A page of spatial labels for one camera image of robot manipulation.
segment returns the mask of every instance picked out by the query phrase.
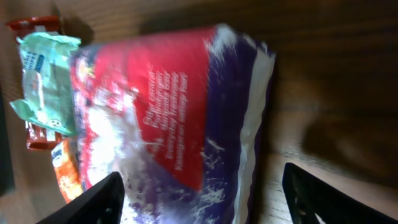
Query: snack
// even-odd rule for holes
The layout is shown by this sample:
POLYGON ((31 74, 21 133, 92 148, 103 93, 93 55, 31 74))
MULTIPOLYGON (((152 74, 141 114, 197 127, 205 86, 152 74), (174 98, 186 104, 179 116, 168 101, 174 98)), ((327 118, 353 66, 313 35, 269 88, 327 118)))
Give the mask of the snack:
POLYGON ((52 164, 63 198, 67 203, 83 193, 78 170, 78 150, 75 138, 61 141, 51 151, 52 164))
POLYGON ((60 19, 58 16, 31 17, 9 21, 6 26, 10 28, 17 41, 33 32, 57 34, 60 30, 60 19))
MULTIPOLYGON (((33 32, 47 32, 53 35, 58 34, 60 30, 60 19, 58 16, 44 16, 44 17, 31 17, 27 19, 19 19, 9 21, 6 26, 10 28, 14 34, 17 45, 18 40, 21 40, 26 35, 33 32)), ((26 146, 28 150, 41 150, 41 149, 53 149, 62 139, 60 133, 54 131, 48 131, 45 128, 41 128, 31 122, 25 122, 25 129, 27 133, 26 146)))
POLYGON ((82 181, 121 173, 121 223, 246 223, 274 61, 226 25, 81 49, 82 181))
POLYGON ((27 132, 26 148, 28 150, 52 150, 63 139, 58 132, 46 130, 25 121, 27 132))
POLYGON ((24 99, 11 102, 17 115, 42 128, 75 134, 68 59, 80 40, 44 32, 29 34, 19 46, 24 99))

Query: wood grain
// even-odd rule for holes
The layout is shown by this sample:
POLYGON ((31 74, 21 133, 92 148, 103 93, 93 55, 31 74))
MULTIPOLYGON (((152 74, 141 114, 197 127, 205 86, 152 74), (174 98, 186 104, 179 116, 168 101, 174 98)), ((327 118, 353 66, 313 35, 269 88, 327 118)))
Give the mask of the wood grain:
MULTIPOLYGON (((67 34, 85 44, 226 22, 265 40, 277 52, 253 223, 291 223, 280 184, 293 161, 356 200, 394 218, 398 188, 398 2, 395 0, 15 0, 1 1, 0 20, 59 11, 67 34)), ((21 96, 20 65, 1 30, 3 97, 21 96)), ((46 155, 22 153, 22 123, 8 111, 19 185, 10 223, 29 223, 56 210, 54 176, 37 181, 46 155), (32 199, 31 186, 37 186, 32 199)), ((0 209, 3 212, 3 201, 0 209)))

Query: food package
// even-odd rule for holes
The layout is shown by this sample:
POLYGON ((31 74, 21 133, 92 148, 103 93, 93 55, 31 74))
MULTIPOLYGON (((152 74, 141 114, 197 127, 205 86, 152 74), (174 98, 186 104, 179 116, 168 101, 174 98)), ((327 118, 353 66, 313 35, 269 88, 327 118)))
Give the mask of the food package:
POLYGON ((76 138, 62 140, 51 151, 51 157, 60 191, 69 203, 83 193, 78 170, 76 138))
POLYGON ((55 131, 47 130, 25 121, 27 132, 26 148, 30 151, 52 150, 63 139, 63 136, 55 131))
MULTIPOLYGON (((17 45, 19 45, 18 40, 21 41, 26 35, 33 32, 47 32, 57 35, 60 30, 60 19, 58 16, 31 17, 9 21, 6 26, 10 28, 17 45)), ((25 122, 25 129, 27 133, 26 146, 31 151, 52 150, 62 140, 60 133, 46 130, 28 121, 25 122)))
POLYGON ((79 50, 82 181, 121 173, 121 223, 247 223, 274 62, 223 24, 79 50))
POLYGON ((17 115, 61 134, 76 133, 68 59, 80 40, 37 32, 19 46, 24 99, 11 102, 17 115))
POLYGON ((24 38, 33 32, 48 32, 58 34, 60 30, 60 19, 58 16, 31 17, 9 21, 6 26, 11 30, 15 40, 24 38))

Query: purple packaging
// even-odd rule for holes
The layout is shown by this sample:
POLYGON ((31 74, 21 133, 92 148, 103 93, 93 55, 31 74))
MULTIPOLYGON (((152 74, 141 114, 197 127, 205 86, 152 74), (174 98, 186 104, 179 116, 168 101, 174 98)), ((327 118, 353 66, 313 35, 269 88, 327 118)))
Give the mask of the purple packaging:
POLYGON ((121 223, 247 223, 274 62, 224 24, 81 49, 86 187, 121 173, 121 223))

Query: orange package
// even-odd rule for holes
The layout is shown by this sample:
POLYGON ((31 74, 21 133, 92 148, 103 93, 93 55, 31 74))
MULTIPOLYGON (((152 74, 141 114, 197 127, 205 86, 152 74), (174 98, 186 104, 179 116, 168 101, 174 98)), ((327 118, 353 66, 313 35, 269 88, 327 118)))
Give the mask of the orange package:
POLYGON ((51 157, 60 191, 69 203, 83 193, 78 170, 76 138, 62 140, 51 151, 51 157))

